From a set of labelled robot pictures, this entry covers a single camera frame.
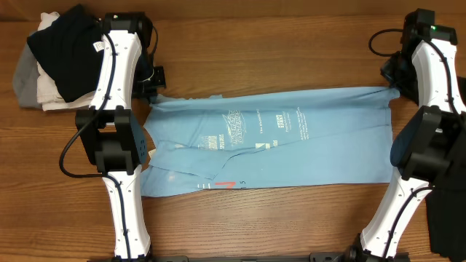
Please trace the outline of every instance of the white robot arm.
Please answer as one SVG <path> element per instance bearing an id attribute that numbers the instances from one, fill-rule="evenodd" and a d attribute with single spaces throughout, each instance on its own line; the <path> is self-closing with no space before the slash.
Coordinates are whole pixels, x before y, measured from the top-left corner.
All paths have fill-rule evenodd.
<path id="1" fill-rule="evenodd" d="M 79 131 L 70 142 L 77 135 L 81 137 L 89 161 L 102 175 L 71 174 L 64 169 L 63 158 L 60 168 L 75 178 L 103 178 L 115 228 L 111 261 L 146 262 L 151 260 L 151 241 L 139 181 L 147 146 L 131 111 L 131 98 L 157 95 L 156 89 L 165 86 L 165 78 L 163 69 L 152 65 L 153 58 L 146 51 L 153 25 L 142 12 L 107 14 L 101 26 L 104 36 L 98 46 L 104 54 L 98 87 L 90 108 L 76 112 Z M 106 125 L 114 125 L 116 132 L 100 132 Z"/>

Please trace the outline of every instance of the light blue t-shirt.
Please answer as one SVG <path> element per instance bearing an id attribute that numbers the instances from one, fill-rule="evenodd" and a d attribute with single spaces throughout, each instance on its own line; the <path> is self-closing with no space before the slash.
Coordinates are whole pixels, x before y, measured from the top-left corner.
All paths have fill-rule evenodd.
<path id="1" fill-rule="evenodd" d="M 142 174 L 142 195 L 388 182 L 388 103 L 397 96 L 386 87 L 159 96 L 144 125 L 157 150 Z"/>

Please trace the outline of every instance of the black cable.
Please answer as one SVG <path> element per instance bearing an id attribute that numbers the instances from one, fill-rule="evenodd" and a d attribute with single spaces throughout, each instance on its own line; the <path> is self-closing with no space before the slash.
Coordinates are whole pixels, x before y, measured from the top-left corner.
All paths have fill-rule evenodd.
<path id="1" fill-rule="evenodd" d="M 105 108 L 108 102 L 108 99 L 110 99 L 111 85 L 114 81 L 115 65 L 117 63 L 117 51 L 115 50 L 115 46 L 114 46 L 113 41 L 111 40 L 111 37 L 107 33 L 103 33 L 103 34 L 108 39 L 108 42 L 110 43 L 110 47 L 111 47 L 111 73 L 110 73 L 110 77 L 108 78 L 108 86 L 107 86 L 105 96 L 103 97 L 102 105 L 100 105 L 100 108 L 97 110 L 97 112 L 95 112 L 91 120 L 89 120 L 86 124 L 84 124 L 84 126 L 82 126 L 76 132 L 76 134 L 73 135 L 70 141 L 66 144 L 65 148 L 63 148 L 61 155 L 60 155 L 60 160 L 58 161 L 58 165 L 60 166 L 61 172 L 63 172 L 63 174 L 67 175 L 70 178 L 108 178 L 115 183 L 115 187 L 119 195 L 120 208 L 122 210 L 123 235 L 125 236 L 128 261 L 131 262 L 130 240 L 127 235 L 127 227 L 126 227 L 126 219 L 125 219 L 125 204 L 123 202 L 123 193 L 122 193 L 122 189 L 121 189 L 119 182 L 108 174 L 76 175 L 76 174 L 69 172 L 65 168 L 65 165 L 64 165 L 65 155 L 70 149 L 70 147 L 73 145 L 74 141 L 76 141 L 76 139 L 81 135 L 81 133 L 83 133 L 91 124 L 94 124 L 95 120 L 99 117 L 99 115 L 102 113 L 103 109 Z"/>
<path id="2" fill-rule="evenodd" d="M 398 214 L 397 214 L 397 216 L 395 218 L 395 221 L 393 222 L 392 228 L 390 229 L 390 231 L 388 231 L 388 240 L 387 240 L 387 244 L 385 245 L 385 251 L 384 251 L 384 255 L 382 256 L 382 261 L 387 260 L 386 257 L 387 257 L 387 254 L 388 254 L 388 249 L 390 248 L 391 241 L 393 239 L 393 234 L 395 233 L 396 226 L 397 226 L 398 221 L 400 220 L 404 210 L 406 209 L 406 207 L 408 207 L 409 202 L 414 197 L 416 197 L 419 192 L 424 191 L 424 190 L 433 190 L 433 188 L 429 187 L 429 186 L 426 186 L 426 187 L 423 187 L 423 188 L 416 189 L 415 191 L 413 191 L 411 193 L 411 195 L 409 195 L 408 199 L 405 201 L 405 203 L 401 207 L 400 211 L 398 211 Z"/>
<path id="3" fill-rule="evenodd" d="M 155 28 L 154 24 L 152 24 L 152 28 L 154 29 L 154 32 L 155 32 L 155 44 L 151 52 L 152 62 L 154 62 L 155 51 L 157 50 L 157 45 L 159 44 L 159 31 L 157 31 L 157 28 Z"/>
<path id="4" fill-rule="evenodd" d="M 369 49 L 376 55 L 378 56 L 382 56 L 382 57 L 391 57 L 392 55 L 396 54 L 393 53 L 393 54 L 383 54 L 383 53 L 380 53 L 380 52 L 377 52 L 376 50 L 374 50 L 374 48 L 372 48 L 372 41 L 380 34 L 383 34 L 383 33 L 389 33 L 389 32 L 403 32 L 403 29 L 397 29 L 397 28 L 391 28 L 391 29 L 384 29 L 382 31 L 379 31 L 377 33 L 375 33 L 373 36 L 371 36 L 371 38 L 369 39 Z"/>

